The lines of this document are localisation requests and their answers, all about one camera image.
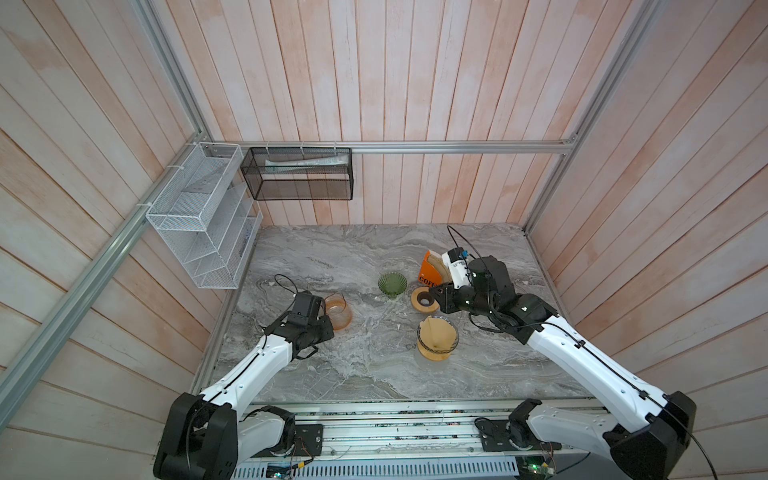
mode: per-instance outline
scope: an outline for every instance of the marble countertop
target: marble countertop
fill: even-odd
[[[482,255],[507,264],[519,292],[535,293],[554,304],[518,227],[457,228]],[[552,361],[512,336],[481,331],[466,313],[447,316],[459,334],[450,358],[431,362],[419,354],[416,327],[425,314],[413,308],[410,293],[421,286],[416,278],[426,250],[445,252],[451,247],[445,225],[263,228],[214,378],[236,365],[259,341],[260,325],[271,323],[290,304],[291,293],[273,280],[282,273],[301,290],[321,296],[343,292],[353,321],[320,344],[315,356],[294,360],[278,372],[257,396],[258,402],[590,396]],[[377,286],[379,275],[389,271],[399,271],[410,281],[394,300]],[[483,318],[476,321],[491,325]]]

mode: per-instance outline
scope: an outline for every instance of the black cable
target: black cable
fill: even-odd
[[[486,332],[490,332],[490,333],[504,333],[503,331],[501,331],[501,330],[499,330],[499,329],[492,329],[492,328],[488,328],[487,326],[480,326],[480,325],[478,325],[477,323],[475,323],[475,321],[472,319],[472,317],[473,317],[474,315],[472,315],[470,312],[467,312],[467,315],[469,315],[469,322],[470,322],[472,325],[474,325],[474,326],[478,327],[480,330],[484,330],[484,331],[486,331]]]
[[[556,474],[558,474],[558,473],[562,473],[562,472],[565,472],[566,470],[568,470],[569,468],[573,468],[573,467],[575,467],[576,465],[578,465],[578,464],[582,463],[584,460],[586,460],[586,459],[587,459],[587,457],[588,457],[588,456],[589,456],[591,453],[592,453],[592,452],[587,452],[587,454],[586,454],[586,455],[584,455],[583,457],[581,457],[581,458],[579,459],[579,461],[578,461],[578,462],[575,462],[575,463],[571,463],[569,466],[567,466],[567,467],[563,468],[561,471],[559,471],[559,472],[555,472],[555,473],[556,473]]]
[[[264,337],[264,344],[261,346],[261,349],[263,349],[263,348],[264,348],[264,346],[266,345],[266,335],[264,335],[263,337]],[[217,394],[216,394],[216,395],[215,395],[215,396],[214,396],[212,399],[208,400],[208,402],[211,402],[211,401],[213,401],[213,399],[215,399],[216,397],[218,397],[220,393],[227,391],[227,389],[228,389],[228,388],[230,388],[230,386],[231,386],[233,383],[235,383],[235,380],[239,379],[239,378],[240,378],[240,376],[241,376],[241,375],[243,375],[243,373],[244,373],[246,370],[248,370],[248,368],[249,368],[249,367],[250,367],[250,366],[253,364],[253,362],[254,362],[254,361],[257,359],[257,358],[259,358],[259,353],[258,353],[258,352],[256,353],[256,355],[254,355],[254,356],[253,356],[253,358],[250,360],[250,362],[248,362],[248,365],[246,365],[244,369],[240,370],[240,373],[238,373],[237,375],[235,375],[235,378],[231,379],[231,380],[230,380],[230,382],[229,382],[229,383],[227,383],[227,385],[226,385],[226,386],[224,386],[224,389],[223,389],[223,390],[219,390],[219,392],[218,392],[218,393],[217,393]]]
[[[293,478],[293,467],[291,464],[293,463],[293,454],[296,453],[296,442],[293,443],[293,450],[290,452],[290,460],[288,461],[288,472],[290,473],[290,477]]]
[[[697,447],[699,447],[699,450],[701,450],[701,453],[703,453],[703,454],[704,454],[704,459],[705,459],[705,460],[707,460],[707,464],[710,466],[710,470],[712,471],[712,476],[714,477],[714,479],[715,479],[715,480],[717,480],[717,472],[715,472],[715,467],[714,467],[714,465],[712,465],[712,460],[710,460],[710,456],[709,456],[709,455],[707,455],[707,452],[706,452],[706,451],[704,451],[704,447],[703,447],[703,446],[701,446],[701,444],[699,443],[699,441],[697,440],[697,438],[694,436],[694,434],[693,434],[693,433],[692,433],[692,432],[691,432],[691,431],[688,429],[688,427],[686,427],[686,426],[685,426],[685,425],[684,425],[684,424],[683,424],[683,423],[682,423],[680,420],[678,420],[678,419],[677,419],[677,417],[676,417],[676,416],[674,416],[674,415],[672,414],[672,412],[670,412],[669,410],[667,410],[667,407],[664,407],[664,406],[662,406],[662,405],[661,405],[659,402],[657,402],[656,400],[652,399],[650,396],[649,396],[648,398],[649,398],[649,399],[650,399],[650,400],[651,400],[653,403],[655,403],[655,404],[656,404],[656,405],[657,405],[657,406],[658,406],[660,409],[662,409],[662,410],[664,410],[666,413],[668,413],[668,414],[669,414],[669,416],[670,416],[670,417],[672,417],[672,418],[674,419],[674,421],[675,421],[675,422],[679,423],[679,424],[680,424],[680,426],[681,426],[681,427],[683,427],[683,430],[685,430],[685,432],[686,432],[688,435],[690,435],[690,437],[691,437],[691,438],[694,440],[694,442],[696,442],[696,446],[697,446]]]
[[[290,288],[288,288],[287,286],[285,286],[285,285],[283,285],[282,283],[280,283],[280,281],[277,279],[277,277],[278,277],[278,276],[281,276],[282,278],[284,278],[284,279],[288,280],[288,281],[290,282],[290,284],[291,284],[291,285],[293,285],[293,290],[291,290],[291,289],[290,289]],[[296,284],[293,282],[293,280],[291,280],[291,279],[290,279],[290,277],[288,277],[287,275],[283,275],[282,273],[278,273],[278,274],[277,274],[277,275],[275,275],[273,278],[275,279],[275,283],[277,283],[278,285],[280,285],[282,288],[284,288],[284,289],[288,290],[288,291],[289,291],[289,292],[291,292],[292,294],[296,295],[296,294],[299,292],[299,287],[297,287],[297,286],[296,286]]]
[[[190,419],[190,424],[187,426],[187,471],[189,472],[190,477],[192,476],[192,464],[190,463],[190,436],[192,435],[192,424],[194,423],[194,420],[197,417],[197,414],[200,413],[202,410],[203,410],[202,408],[198,409],[195,413],[192,414],[192,418]]]
[[[318,353],[320,351],[320,349],[317,348],[317,345],[311,345],[310,348],[312,349],[312,353],[310,353],[307,356],[298,356],[298,355],[296,355],[296,359],[297,360],[306,360],[306,359],[310,358],[311,356],[313,356],[315,353]]]
[[[478,249],[476,249],[475,246],[472,245],[472,242],[467,240],[467,238],[464,235],[461,235],[458,232],[458,230],[456,230],[454,227],[451,227],[450,225],[446,225],[445,228],[448,229],[448,233],[451,233],[451,230],[455,231],[456,234],[459,235],[462,238],[462,240],[464,240],[467,243],[467,245],[469,245],[475,251],[475,253],[477,254],[478,258],[480,259],[480,261],[482,262],[483,266],[485,267],[485,271],[488,272],[488,275],[490,275],[491,274],[491,270],[488,268],[488,264],[485,263],[485,260],[483,260],[482,255],[480,255],[480,252],[478,252]],[[461,248],[458,245],[458,243],[456,243],[456,239],[453,237],[453,233],[451,233],[451,238],[453,239],[453,243],[455,243],[456,248]]]

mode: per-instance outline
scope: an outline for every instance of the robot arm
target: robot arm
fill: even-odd
[[[443,256],[452,262],[453,281],[430,289],[440,310],[488,317],[557,363],[611,412],[567,412],[529,399],[509,416],[510,441],[520,449],[561,442],[613,459],[631,478],[666,478],[690,442],[694,402],[681,392],[665,395],[627,371],[536,295],[518,295],[502,262],[480,257],[467,263],[466,257],[459,247]]]
[[[293,359],[305,359],[333,338],[323,299],[308,292],[264,331],[263,340],[221,380],[198,396],[182,393],[168,414],[154,476],[165,480],[224,480],[235,467],[264,449],[276,455],[294,445],[293,414],[267,406],[245,415],[253,398]],[[306,357],[305,348],[313,348]]]

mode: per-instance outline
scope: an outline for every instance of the black mesh basket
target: black mesh basket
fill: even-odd
[[[349,148],[252,147],[240,169],[256,200],[352,200]]]

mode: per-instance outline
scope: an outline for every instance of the white wire basket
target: white wire basket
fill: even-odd
[[[240,146],[199,144],[158,196],[148,220],[200,288],[236,289],[263,215],[249,217],[246,183],[230,187]]]
[[[205,231],[241,163],[240,145],[196,145],[152,203],[147,219],[158,231]]]

